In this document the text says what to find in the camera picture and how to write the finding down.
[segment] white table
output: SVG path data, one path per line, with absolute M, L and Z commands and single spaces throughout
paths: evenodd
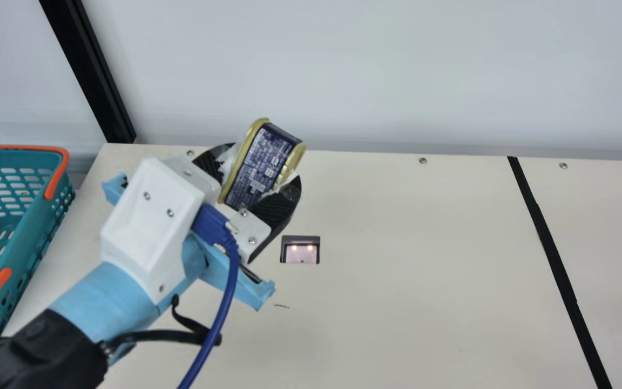
M 604 369 L 622 389 L 622 162 L 520 158 Z
M 191 148 L 104 146 L 8 334 L 97 265 L 99 182 Z M 419 157 L 307 153 L 285 234 L 321 236 L 321 263 L 281 264 L 271 243 L 254 271 L 277 294 L 234 303 L 198 387 L 595 387 L 506 158 Z M 220 298 L 197 283 L 181 313 L 210 324 Z M 101 387 L 176 387 L 197 351 L 139 345 Z

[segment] plastic basket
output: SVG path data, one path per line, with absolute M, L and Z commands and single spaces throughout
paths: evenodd
M 69 153 L 0 145 L 0 335 L 74 196 Z

